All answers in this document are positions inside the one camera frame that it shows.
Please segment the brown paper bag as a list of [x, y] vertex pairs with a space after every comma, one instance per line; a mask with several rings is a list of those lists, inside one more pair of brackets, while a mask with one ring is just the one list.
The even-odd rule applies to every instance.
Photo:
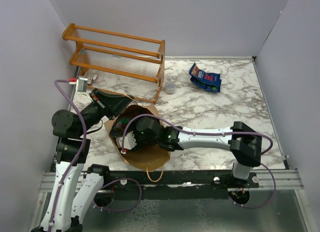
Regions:
[[142, 114], [160, 115], [158, 109], [153, 104], [143, 106], [132, 103], [114, 120], [106, 121], [104, 127], [118, 157], [125, 164], [146, 172], [149, 177], [151, 172], [157, 169], [163, 169], [163, 166], [170, 160], [171, 153], [156, 144], [138, 144], [134, 149], [128, 150], [126, 154], [122, 154], [120, 148], [117, 146], [116, 138], [113, 138], [110, 134], [112, 126], [119, 119], [123, 117], [133, 119], [135, 116]]

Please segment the blue red chips bag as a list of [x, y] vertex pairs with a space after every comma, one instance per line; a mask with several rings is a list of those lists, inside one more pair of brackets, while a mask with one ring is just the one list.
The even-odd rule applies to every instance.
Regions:
[[195, 62], [189, 70], [189, 75], [191, 81], [200, 82], [208, 86], [218, 87], [221, 85], [222, 82], [220, 74], [213, 72], [205, 72], [204, 70], [199, 69]]

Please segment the blue green chips bag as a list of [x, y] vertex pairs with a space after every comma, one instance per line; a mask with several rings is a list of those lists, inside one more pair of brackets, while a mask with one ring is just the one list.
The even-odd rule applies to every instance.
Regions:
[[221, 83], [222, 83], [221, 79], [217, 83], [214, 83], [214, 84], [205, 84], [194, 77], [191, 77], [190, 81], [195, 86], [197, 86], [198, 88], [200, 88], [204, 91], [213, 92], [213, 93], [219, 93], [221, 91]]

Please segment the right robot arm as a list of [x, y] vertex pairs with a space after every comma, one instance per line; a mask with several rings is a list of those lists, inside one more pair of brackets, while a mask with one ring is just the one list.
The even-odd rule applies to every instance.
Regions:
[[138, 146], [157, 145], [168, 152], [194, 148], [220, 149], [235, 157], [229, 181], [240, 188], [247, 183], [251, 170], [261, 165], [262, 136], [241, 121], [220, 129], [164, 127], [153, 117], [144, 116], [134, 126]]

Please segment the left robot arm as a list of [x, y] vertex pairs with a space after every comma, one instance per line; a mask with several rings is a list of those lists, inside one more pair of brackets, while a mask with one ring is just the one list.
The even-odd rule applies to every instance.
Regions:
[[87, 160], [91, 141], [88, 130], [106, 117], [114, 120], [134, 101], [131, 95], [117, 95], [97, 88], [89, 93], [91, 102], [74, 112], [58, 110], [51, 119], [56, 145], [55, 177], [52, 194], [45, 215], [34, 232], [81, 232], [83, 219], [99, 189], [111, 182], [110, 170], [104, 165], [94, 165], [77, 191], [79, 177]]

